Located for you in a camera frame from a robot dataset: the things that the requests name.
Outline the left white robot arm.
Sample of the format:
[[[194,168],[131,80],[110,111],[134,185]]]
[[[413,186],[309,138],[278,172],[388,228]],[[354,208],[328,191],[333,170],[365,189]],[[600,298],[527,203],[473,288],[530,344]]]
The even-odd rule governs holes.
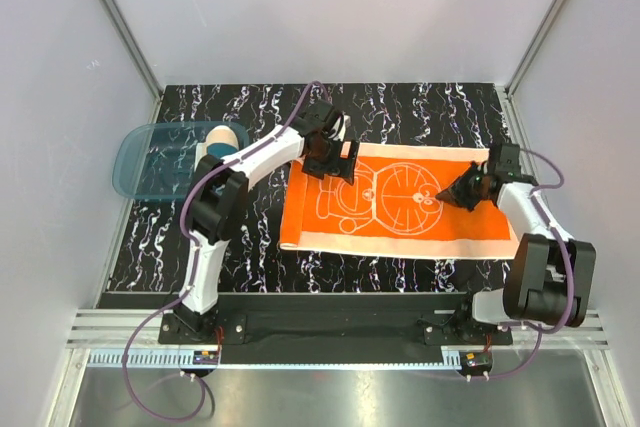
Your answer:
[[[241,230],[251,189],[298,159],[302,172],[311,177],[331,176],[352,184],[359,143],[346,138],[349,126],[347,114],[319,100],[235,153],[200,158],[180,217],[190,251],[179,303],[172,308],[189,331],[203,338],[214,330],[223,260]]]

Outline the orange and cream Doraemon towel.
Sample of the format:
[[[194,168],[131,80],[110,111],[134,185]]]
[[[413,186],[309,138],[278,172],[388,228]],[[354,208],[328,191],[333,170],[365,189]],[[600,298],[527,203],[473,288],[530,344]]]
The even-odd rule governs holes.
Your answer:
[[[519,240],[507,217],[490,201],[473,211],[436,196],[486,148],[363,143],[354,182],[322,180],[291,165],[279,246],[401,259],[507,259]]]

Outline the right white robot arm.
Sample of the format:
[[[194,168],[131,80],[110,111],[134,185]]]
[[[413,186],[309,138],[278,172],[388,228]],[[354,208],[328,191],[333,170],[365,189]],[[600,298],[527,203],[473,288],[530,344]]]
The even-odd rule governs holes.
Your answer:
[[[554,334],[585,320],[596,249],[562,228],[541,197],[542,191],[563,186],[559,168],[553,168],[556,183],[540,184],[522,171],[524,151],[513,143],[491,145],[486,160],[471,162],[435,199],[469,212],[490,201],[506,216],[518,240],[504,287],[473,294],[456,313],[460,319],[482,327],[523,323]]]

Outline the teal and cream Doraemon towel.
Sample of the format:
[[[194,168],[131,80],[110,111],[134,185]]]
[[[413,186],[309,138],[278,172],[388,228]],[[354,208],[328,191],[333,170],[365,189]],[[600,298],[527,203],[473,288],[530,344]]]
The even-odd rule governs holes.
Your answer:
[[[218,125],[211,129],[203,142],[198,143],[195,150],[195,163],[205,155],[223,158],[240,150],[236,133],[228,125]]]

